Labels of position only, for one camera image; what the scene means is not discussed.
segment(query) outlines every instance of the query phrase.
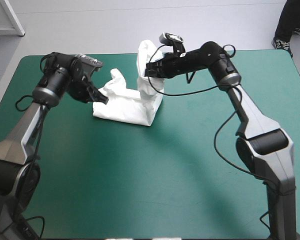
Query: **wire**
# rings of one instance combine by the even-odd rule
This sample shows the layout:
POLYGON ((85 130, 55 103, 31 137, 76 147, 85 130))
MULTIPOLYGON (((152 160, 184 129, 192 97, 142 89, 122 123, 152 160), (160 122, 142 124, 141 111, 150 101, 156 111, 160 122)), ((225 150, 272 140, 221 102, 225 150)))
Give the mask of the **wire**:
MULTIPOLYGON (((32 97, 32 96, 31 95, 25 95, 25 96, 21 97, 15 103, 15 107, 16 107, 16 109, 18 111, 23 112, 23 111, 25 111, 26 109, 29 108, 29 106, 26 109, 19 109, 18 108, 18 103, 21 102, 25 97, 32 97)), ((18 216, 17 211, 18 211, 18 206, 20 204, 21 197, 22 197, 22 195, 24 194, 24 191, 25 191, 25 184, 26 184, 26 182, 29 179, 30 173, 32 171, 32 168, 33 168, 33 166, 34 166, 34 164, 36 162, 37 156, 38 156, 38 150, 39 150, 39 145, 40 145, 40 141, 41 141, 41 137, 42 137, 43 127, 44 127, 44 120, 45 120, 45 114, 44 114, 44 110, 43 110, 43 105, 42 104, 40 105, 39 111, 40 111, 40 115, 39 115, 39 120, 38 120, 38 137, 37 137, 37 141, 36 141, 36 145, 35 145, 35 150, 34 150, 34 153, 33 153, 33 157, 32 157, 32 160, 31 160, 31 162, 29 164, 28 171, 27 171, 27 173, 25 175, 23 186, 21 187, 21 190, 20 190, 20 193, 19 193, 19 198, 18 198, 17 204, 15 205, 15 209, 14 209, 14 212, 13 212, 13 215, 12 215, 12 217, 15 220, 17 219, 17 216, 18 216)), ((41 240, 43 232, 44 232, 44 228, 45 228, 45 219, 42 216, 34 216, 34 217, 30 217, 30 218, 26 219, 25 221, 30 221, 30 220, 33 220, 33 219, 42 219, 42 230, 41 230, 41 234, 40 234, 40 237, 39 237, 39 239, 41 240)), ((14 222, 12 224, 10 224, 7 228, 5 228, 5 230, 2 233, 4 233, 7 229, 9 229, 13 224, 14 224, 14 222)))
POLYGON ((14 106, 15 106, 15 108, 19 111, 19 112, 24 112, 25 110, 27 110, 29 107, 30 107, 30 105, 29 106, 27 106, 26 108, 24 108, 24 109, 20 109, 19 107, 18 107, 18 104, 23 100, 23 99, 25 99, 25 98, 34 98, 32 95, 24 95, 24 96, 22 96, 18 101, 16 101, 15 102, 15 104, 14 104, 14 106))
MULTIPOLYGON (((23 219, 21 221, 19 221, 19 223, 27 223, 28 221, 34 220, 34 219, 41 219, 42 220, 42 227, 41 227, 41 232, 39 235, 39 239, 42 239, 42 236, 44 234, 45 231, 45 225, 46 225, 46 221, 45 218, 43 216, 33 216, 27 219, 23 219)), ((17 224, 17 222, 13 221, 12 223, 10 223, 3 231, 0 232, 0 235, 4 234, 9 228, 11 228, 13 225, 17 224)))
MULTIPOLYGON (((156 53, 158 52, 158 50, 162 47, 166 46, 165 44, 161 45, 160 47, 158 47, 156 49, 156 51, 154 52, 154 54, 150 57, 149 63, 151 62, 152 58, 156 55, 156 53)), ((165 96, 169 96, 169 97, 179 97, 179 96, 186 96, 186 95, 192 95, 192 94, 198 94, 198 93, 203 93, 221 86, 229 86, 229 84, 221 84, 221 85, 216 85, 216 86, 212 86, 203 90, 198 90, 198 91, 192 91, 192 92, 186 92, 186 93, 179 93, 179 94, 169 94, 169 93, 165 93, 165 92, 161 92, 158 89, 155 88, 155 86, 152 84, 152 82, 150 81, 150 77, 149 77, 149 68, 147 68, 147 77, 148 77, 148 81, 151 85, 151 87, 159 94, 165 95, 165 96)))
POLYGON ((45 221, 45 218, 43 216, 33 216, 33 217, 25 219, 24 222, 28 222, 28 221, 31 221, 31 220, 34 220, 34 219, 41 219, 42 220, 42 228, 41 228, 41 232, 40 232, 39 239, 38 239, 38 240, 41 240, 42 235, 44 234, 44 231, 45 231, 46 221, 45 221))
MULTIPOLYGON (((162 47, 166 46, 165 44, 164 45, 161 45, 160 47, 157 48, 157 50, 154 52, 154 54, 151 56, 150 60, 149 60, 149 63, 151 62, 152 58, 154 57, 154 55, 158 52, 158 50, 162 47)), ((226 52, 225 50, 225 47, 227 46, 231 46, 233 47, 233 53, 231 55, 228 55, 229 58, 232 58, 235 54, 236 54, 236 48, 233 46, 233 45, 225 45, 223 46, 223 50, 226 52)), ((258 174, 255 174, 255 173, 252 173, 250 171, 247 171, 237 165, 235 165, 233 162, 229 161, 226 157, 223 156, 223 154, 219 151, 218 147, 217 147, 217 137, 218 137, 218 134, 220 133, 220 131, 222 130, 222 128, 232 119, 232 117, 238 113, 238 110, 240 109, 240 107, 242 106, 242 100, 243 100, 243 95, 242 95, 242 92, 240 91, 239 88, 237 88, 236 86, 233 86, 233 85, 230 85, 230 84, 220 84, 220 85, 216 85, 216 86, 213 86, 213 87, 210 87, 210 88, 207 88, 207 89, 203 89, 203 90, 198 90, 198 91, 193 91, 193 92, 187 92, 187 93, 181 93, 181 94, 169 94, 169 93, 164 93, 164 92, 161 92, 159 91, 158 89, 156 89, 154 87, 154 85, 152 84, 152 82, 150 81, 150 77, 149 77, 149 69, 147 69, 147 78, 148 78, 148 81, 151 85, 151 87, 159 94, 162 94, 162 95, 165 95, 165 96, 170 96, 170 97, 176 97, 176 96, 185 96, 185 95, 192 95, 192 94, 198 94, 198 93, 202 93, 202 92, 206 92, 206 91, 209 91, 209 90, 212 90, 212 89, 215 89, 215 88, 218 88, 218 87, 221 87, 221 86, 228 86, 228 90, 231 90, 231 89, 235 89, 240 98, 239 98, 239 105, 237 107, 234 107, 234 112, 221 124, 221 126, 217 129, 217 131, 215 132, 214 134, 214 138, 213 138, 213 147, 214 147, 214 150, 216 151, 216 153, 226 162, 228 163, 229 165, 231 165, 232 167, 236 168, 237 170, 241 171, 241 172, 244 172, 246 174, 249 174, 251 176, 254 176, 255 178, 257 179, 260 179, 260 180, 263 180, 265 181, 264 184, 267 185, 269 187, 269 189, 273 192, 276 193, 276 200, 274 201, 273 203, 273 206, 269 207, 268 211, 266 211, 263 215, 261 215, 261 217, 259 218, 259 220, 261 221, 262 224, 264 224, 270 231, 270 227, 263 221, 263 218, 268 215, 276 206, 276 204, 278 203, 279 201, 279 196, 285 196, 285 195, 289 195, 289 194, 292 194, 294 190, 290 191, 290 192, 285 192, 285 193, 281 193, 280 192, 280 189, 279 189, 279 185, 277 185, 274 181, 272 181, 271 179, 269 178, 266 178, 266 177, 263 177, 263 176, 260 176, 258 174), (275 189, 273 189, 272 187, 269 186, 268 182, 272 183, 275 187, 275 189)), ((186 74, 186 79, 187 79, 187 83, 189 83, 189 76, 188 74, 186 74)))
MULTIPOLYGON (((39 116, 39 121, 38 121, 38 138, 37 138, 37 141, 36 141, 36 145, 35 145, 35 150, 34 150, 34 154, 33 154, 33 157, 32 157, 32 160, 30 162, 30 165, 29 165, 29 169, 26 173, 26 176, 25 176, 25 179, 24 179, 24 182, 23 182, 23 186, 21 187, 21 190, 20 190, 20 193, 19 193, 19 196, 22 196, 22 194, 24 193, 25 191, 25 183, 27 182, 27 180, 29 179, 29 175, 31 173, 31 170, 34 166, 34 163, 37 159, 37 156, 38 156, 38 150, 39 150, 39 145, 40 145, 40 141, 41 141, 41 136, 42 136, 42 131, 43 131, 43 126, 44 126, 44 113, 43 113, 43 105, 40 105, 40 116, 39 116)), ((14 213, 13 213, 13 216, 16 215, 17 213, 17 209, 18 209, 18 205, 20 203, 20 197, 18 198, 18 202, 17 202, 17 205, 15 206, 15 209, 14 209, 14 213)))

